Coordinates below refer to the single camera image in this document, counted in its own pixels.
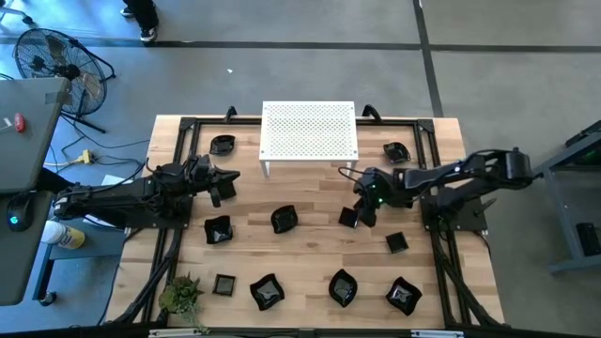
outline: shoe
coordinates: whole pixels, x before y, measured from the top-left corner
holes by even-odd
[[[140,40],[142,42],[152,42],[157,39],[157,27],[153,27],[150,29],[143,29],[142,33],[140,33]]]
[[[123,17],[126,19],[133,19],[133,13],[129,7],[121,9],[121,15],[123,15]]]

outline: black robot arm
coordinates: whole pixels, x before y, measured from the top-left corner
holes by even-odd
[[[444,187],[428,199],[440,214],[457,213],[466,202],[497,189],[518,190],[532,183],[530,159],[517,148],[481,150],[465,160],[430,170],[394,169],[391,174],[367,168],[354,185],[361,199],[355,205],[362,221],[375,224],[375,211],[382,204],[412,207],[431,188],[470,179],[465,184]]]
[[[69,187],[56,196],[54,216],[70,220],[92,215],[118,227],[181,229],[197,193],[209,192],[213,206],[219,207],[222,199],[236,195],[233,181],[240,175],[212,166],[208,155],[148,170],[152,175],[130,184]]]

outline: gray desk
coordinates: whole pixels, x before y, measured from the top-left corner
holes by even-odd
[[[21,113],[26,125],[23,133],[0,131],[0,193],[36,185],[68,85],[64,78],[0,81],[0,120]]]
[[[8,229],[8,199],[36,187],[68,85],[62,78],[0,81],[0,119],[21,113],[26,124],[24,133],[0,131],[0,305],[23,299],[53,194],[36,193],[32,225],[18,233]]]

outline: black pants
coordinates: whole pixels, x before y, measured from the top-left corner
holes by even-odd
[[[135,20],[142,29],[150,29],[159,25],[157,9],[152,0],[123,0],[130,8]]]

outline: potted plant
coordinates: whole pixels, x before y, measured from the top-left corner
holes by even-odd
[[[200,306],[196,302],[198,296],[204,292],[198,289],[200,278],[195,281],[188,276],[176,277],[165,287],[159,296],[159,306],[169,314],[179,315],[188,324],[199,329],[201,333],[207,334],[208,329],[198,321]]]

